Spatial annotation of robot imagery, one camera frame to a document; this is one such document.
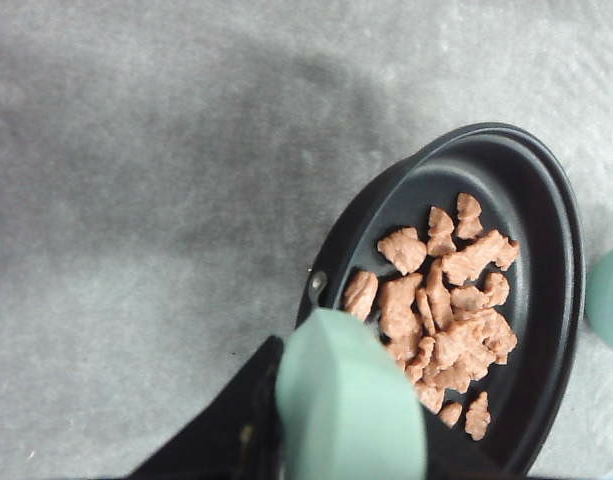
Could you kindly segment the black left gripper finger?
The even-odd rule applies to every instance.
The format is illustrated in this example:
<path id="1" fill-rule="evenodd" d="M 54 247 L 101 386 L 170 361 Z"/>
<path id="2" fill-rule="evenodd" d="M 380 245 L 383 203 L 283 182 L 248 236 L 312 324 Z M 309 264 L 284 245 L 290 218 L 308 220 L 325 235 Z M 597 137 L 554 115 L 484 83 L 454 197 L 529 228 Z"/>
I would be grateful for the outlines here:
<path id="1" fill-rule="evenodd" d="M 130 479 L 278 479 L 275 380 L 283 342 L 268 337 L 217 397 Z"/>

